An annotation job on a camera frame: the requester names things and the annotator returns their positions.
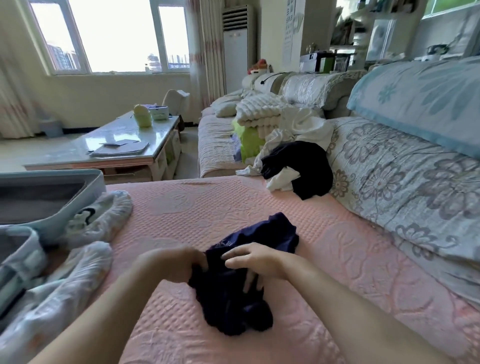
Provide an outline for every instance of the standing air conditioner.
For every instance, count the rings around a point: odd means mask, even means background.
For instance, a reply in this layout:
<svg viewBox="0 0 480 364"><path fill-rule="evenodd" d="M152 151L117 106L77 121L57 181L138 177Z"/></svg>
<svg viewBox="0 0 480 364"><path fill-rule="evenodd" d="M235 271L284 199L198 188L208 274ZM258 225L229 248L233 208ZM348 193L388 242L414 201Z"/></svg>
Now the standing air conditioner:
<svg viewBox="0 0 480 364"><path fill-rule="evenodd" d="M257 22L251 5L223 10L227 93L241 89L247 71L257 62Z"/></svg>

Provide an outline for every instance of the person's left hand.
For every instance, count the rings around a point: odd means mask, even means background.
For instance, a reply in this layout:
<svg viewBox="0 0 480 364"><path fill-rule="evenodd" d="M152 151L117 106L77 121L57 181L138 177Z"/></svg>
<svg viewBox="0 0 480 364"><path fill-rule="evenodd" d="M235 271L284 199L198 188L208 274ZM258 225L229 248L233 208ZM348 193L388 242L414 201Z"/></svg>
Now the person's left hand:
<svg viewBox="0 0 480 364"><path fill-rule="evenodd" d="M159 279L174 283L188 282L192 276L192 266L199 265L208 270L207 258L201 251L190 246L154 249L138 257L141 264L153 264Z"/></svg>

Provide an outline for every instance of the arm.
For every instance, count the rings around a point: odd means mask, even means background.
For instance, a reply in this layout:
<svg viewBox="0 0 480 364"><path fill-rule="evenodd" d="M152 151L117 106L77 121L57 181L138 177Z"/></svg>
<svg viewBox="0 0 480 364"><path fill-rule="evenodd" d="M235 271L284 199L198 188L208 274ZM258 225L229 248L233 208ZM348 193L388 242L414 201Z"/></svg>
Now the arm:
<svg viewBox="0 0 480 364"><path fill-rule="evenodd" d="M351 364L452 364L419 334L306 259L252 243L222 257L229 268L288 280L307 301Z"/></svg>
<svg viewBox="0 0 480 364"><path fill-rule="evenodd" d="M117 364L160 281L187 282L193 264L208 268L205 255L193 248L157 249L142 254L30 364Z"/></svg>

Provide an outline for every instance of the sky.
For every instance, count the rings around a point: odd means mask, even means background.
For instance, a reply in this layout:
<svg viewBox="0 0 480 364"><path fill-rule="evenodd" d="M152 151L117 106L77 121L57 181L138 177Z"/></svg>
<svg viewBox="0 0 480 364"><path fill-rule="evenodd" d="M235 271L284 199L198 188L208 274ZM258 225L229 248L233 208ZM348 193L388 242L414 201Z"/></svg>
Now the sky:
<svg viewBox="0 0 480 364"><path fill-rule="evenodd" d="M143 72L159 56L149 0L69 0L93 72ZM47 43L73 51L58 4L32 3ZM168 55L189 54L183 7L160 7Z"/></svg>

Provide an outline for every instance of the sheer curtain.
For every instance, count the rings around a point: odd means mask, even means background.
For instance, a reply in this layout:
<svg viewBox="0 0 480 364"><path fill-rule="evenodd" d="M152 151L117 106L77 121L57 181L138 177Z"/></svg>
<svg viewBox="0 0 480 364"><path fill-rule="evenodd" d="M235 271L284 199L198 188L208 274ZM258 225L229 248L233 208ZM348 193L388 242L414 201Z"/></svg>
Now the sheer curtain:
<svg viewBox="0 0 480 364"><path fill-rule="evenodd" d="M0 27L0 136L25 138L39 131L35 103Z"/></svg>
<svg viewBox="0 0 480 364"><path fill-rule="evenodd" d="M223 0L187 0L192 101L199 110L225 94Z"/></svg>

